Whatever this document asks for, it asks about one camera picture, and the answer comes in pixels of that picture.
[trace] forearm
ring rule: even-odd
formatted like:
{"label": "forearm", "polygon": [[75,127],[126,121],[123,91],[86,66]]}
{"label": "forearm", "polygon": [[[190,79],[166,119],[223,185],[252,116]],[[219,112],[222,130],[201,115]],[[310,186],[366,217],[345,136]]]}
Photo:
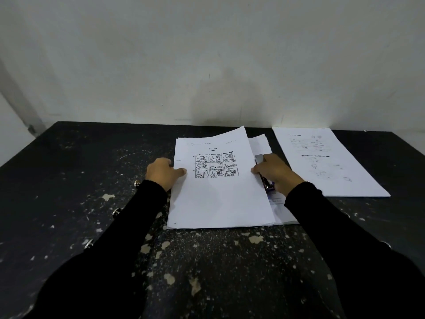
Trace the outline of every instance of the forearm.
{"label": "forearm", "polygon": [[424,277],[410,260],[351,221],[311,183],[295,187],[285,206],[332,271],[349,318],[394,314],[412,306],[417,299],[412,291],[422,291]]}
{"label": "forearm", "polygon": [[130,308],[130,273],[155,216],[167,201],[158,184],[144,181],[137,193],[94,245],[46,281],[30,316],[50,316],[55,310],[72,313],[114,312]]}

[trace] paper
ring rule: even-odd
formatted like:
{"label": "paper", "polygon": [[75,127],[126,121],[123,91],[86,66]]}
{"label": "paper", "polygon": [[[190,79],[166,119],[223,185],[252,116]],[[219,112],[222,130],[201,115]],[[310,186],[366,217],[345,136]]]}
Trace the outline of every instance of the paper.
{"label": "paper", "polygon": [[167,226],[228,228],[275,222],[241,127],[210,138],[176,140],[174,168],[187,174],[173,186]]}
{"label": "paper", "polygon": [[[251,145],[254,156],[256,154],[272,153],[269,142],[264,134],[255,138],[249,138],[249,144]],[[267,196],[274,215],[274,223],[271,225],[298,224],[294,215],[284,206],[286,198],[283,194],[277,191],[271,191]]]}
{"label": "paper", "polygon": [[273,128],[293,171],[324,196],[390,197],[329,128]]}

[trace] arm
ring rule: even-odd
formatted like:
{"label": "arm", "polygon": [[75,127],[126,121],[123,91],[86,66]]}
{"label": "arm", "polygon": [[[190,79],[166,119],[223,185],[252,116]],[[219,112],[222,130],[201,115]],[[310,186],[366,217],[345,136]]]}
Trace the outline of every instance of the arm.
{"label": "arm", "polygon": [[419,308],[425,279],[409,259],[351,221],[277,155],[264,158],[253,172],[274,181],[287,197],[285,206],[332,271],[348,318],[406,316]]}
{"label": "arm", "polygon": [[137,253],[167,202],[166,191],[186,173],[169,163],[160,158],[148,166],[146,180],[98,241],[47,279],[27,318],[127,318],[135,314],[130,278]]}

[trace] worn table surface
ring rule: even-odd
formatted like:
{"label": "worn table surface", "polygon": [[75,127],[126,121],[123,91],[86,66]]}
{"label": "worn table surface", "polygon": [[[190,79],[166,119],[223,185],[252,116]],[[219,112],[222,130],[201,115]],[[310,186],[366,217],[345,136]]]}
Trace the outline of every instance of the worn table surface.
{"label": "worn table surface", "polygon": [[[23,316],[49,275],[112,222],[112,210],[129,201],[146,166],[173,158],[177,137],[231,129],[61,122],[6,163],[0,168],[0,318]],[[247,128],[248,136],[263,133],[283,157],[271,129]],[[329,200],[424,272],[425,156],[390,132],[335,134],[392,197]],[[105,193],[115,197],[106,201]],[[147,292],[140,298],[143,318],[344,317],[332,274],[300,225],[165,230],[166,221],[167,207],[144,243],[149,253],[135,264],[135,293]],[[246,233],[263,242],[252,244]],[[165,274],[175,282],[168,284]]]}

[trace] person's left hand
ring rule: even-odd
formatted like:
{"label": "person's left hand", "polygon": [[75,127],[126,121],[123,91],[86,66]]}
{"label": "person's left hand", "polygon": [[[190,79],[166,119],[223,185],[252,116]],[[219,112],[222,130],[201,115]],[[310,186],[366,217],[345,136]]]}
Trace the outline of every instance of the person's left hand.
{"label": "person's left hand", "polygon": [[171,160],[167,158],[157,158],[153,163],[147,166],[146,180],[156,182],[164,188],[165,191],[171,189],[179,177],[186,174],[185,168],[174,169],[170,167]]}

